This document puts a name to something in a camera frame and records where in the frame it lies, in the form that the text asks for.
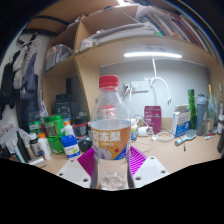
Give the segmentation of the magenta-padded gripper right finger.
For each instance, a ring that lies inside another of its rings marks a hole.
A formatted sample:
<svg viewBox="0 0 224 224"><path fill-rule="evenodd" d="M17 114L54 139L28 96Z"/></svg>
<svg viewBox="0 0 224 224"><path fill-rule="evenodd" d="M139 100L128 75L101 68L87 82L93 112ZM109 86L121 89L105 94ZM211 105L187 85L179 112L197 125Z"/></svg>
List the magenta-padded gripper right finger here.
<svg viewBox="0 0 224 224"><path fill-rule="evenodd" d="M147 157L134 147L130 148L130 170L135 188L148 185L169 174L155 156Z"/></svg>

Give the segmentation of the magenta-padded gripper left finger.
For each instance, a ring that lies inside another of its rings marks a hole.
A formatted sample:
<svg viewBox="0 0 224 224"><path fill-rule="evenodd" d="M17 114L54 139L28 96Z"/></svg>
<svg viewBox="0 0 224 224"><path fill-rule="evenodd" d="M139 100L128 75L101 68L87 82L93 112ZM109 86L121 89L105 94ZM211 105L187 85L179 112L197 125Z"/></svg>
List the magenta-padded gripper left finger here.
<svg viewBox="0 0 224 224"><path fill-rule="evenodd" d="M89 188L94 172L94 149L91 148L79 158L69 159L58 171L57 176L83 188Z"/></svg>

